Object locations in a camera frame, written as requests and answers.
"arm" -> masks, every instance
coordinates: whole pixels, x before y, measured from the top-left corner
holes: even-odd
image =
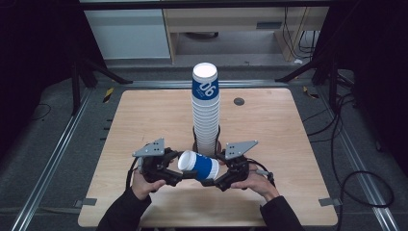
[[[135,170],[132,187],[111,205],[96,230],[136,230],[140,217],[151,203],[149,193],[158,190],[165,183],[164,180],[147,183],[139,171]]]
[[[267,204],[261,207],[261,214],[269,230],[304,230],[286,199],[279,194],[279,191],[270,184],[265,176],[255,172],[257,169],[255,165],[251,164],[247,179],[233,183],[231,188],[249,188],[264,197]]]

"blue and white cup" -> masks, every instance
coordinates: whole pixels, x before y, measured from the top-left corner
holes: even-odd
[[[212,107],[219,101],[218,74],[213,64],[197,64],[192,70],[191,98],[201,107]]]
[[[196,170],[197,181],[215,179],[219,171],[219,163],[216,159],[189,150],[181,154],[177,166],[181,171]]]
[[[216,149],[219,99],[217,68],[197,64],[192,71],[191,104],[197,151],[206,156],[214,155]]]

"aluminum rail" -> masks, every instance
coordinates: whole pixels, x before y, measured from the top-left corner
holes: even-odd
[[[318,88],[319,95],[324,95],[322,90]],[[327,100],[325,97],[322,97],[322,101],[326,108],[330,108]],[[328,110],[330,116],[334,118],[334,114],[331,110]],[[367,171],[367,167],[364,165],[363,161],[361,160],[356,148],[353,145],[353,142],[350,139],[350,136],[346,132],[346,130],[343,128],[340,131],[340,138],[341,142],[343,145],[343,148],[345,149],[345,154],[347,155],[348,160],[351,163],[351,166],[353,167],[354,170],[364,170]],[[359,174],[357,175],[357,178],[360,182],[360,185],[367,197],[367,200],[369,201],[370,204],[385,204],[385,200],[380,192],[378,190],[375,182],[372,180],[372,177],[370,175],[362,175]],[[388,208],[375,208],[373,207],[373,212],[375,216],[378,219],[378,222],[381,225],[381,228],[384,231],[399,231],[399,227],[395,222],[395,219],[393,215],[391,214],[390,209]]]
[[[147,9],[200,9],[200,8],[284,8],[334,7],[352,4],[356,0],[197,0],[197,1],[142,1],[142,2],[91,2],[78,4],[58,3],[57,7],[83,11],[147,10]]]
[[[73,115],[69,120],[68,124],[65,127],[65,130],[57,143],[47,165],[44,168],[39,180],[37,181],[36,186],[31,192],[29,198],[24,204],[23,208],[18,213],[17,217],[14,220],[12,231],[15,230],[26,230],[30,224],[31,219],[33,218],[34,213],[36,212],[39,203],[42,200],[42,197],[45,194],[45,191],[48,188],[49,183],[64,155],[66,147],[71,140],[73,133],[78,125],[78,122],[88,104],[89,96],[92,93],[93,89],[86,89],[84,96],[82,98],[82,106],[79,108],[76,115]]]
[[[220,88],[284,88],[286,83],[276,83],[274,80],[220,80]],[[134,81],[133,84],[119,85],[117,88],[131,89],[190,89],[191,81]]]

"stack of paper cups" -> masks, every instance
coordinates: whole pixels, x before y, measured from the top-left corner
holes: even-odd
[[[219,125],[219,89],[217,68],[197,64],[192,71],[191,103],[197,151],[214,155]]]

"metal bracket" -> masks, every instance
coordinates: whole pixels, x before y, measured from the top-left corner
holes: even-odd
[[[226,144],[225,159],[241,157],[245,152],[258,144],[258,141],[231,142]]]
[[[74,203],[75,208],[82,208],[83,205],[94,206],[96,204],[96,198],[84,198],[82,200],[76,200]]]
[[[319,203],[321,207],[328,206],[328,205],[333,205],[333,206],[340,206],[343,205],[342,201],[339,198],[323,198],[319,199]]]
[[[163,156],[165,154],[165,139],[155,140],[133,153],[134,157]]]

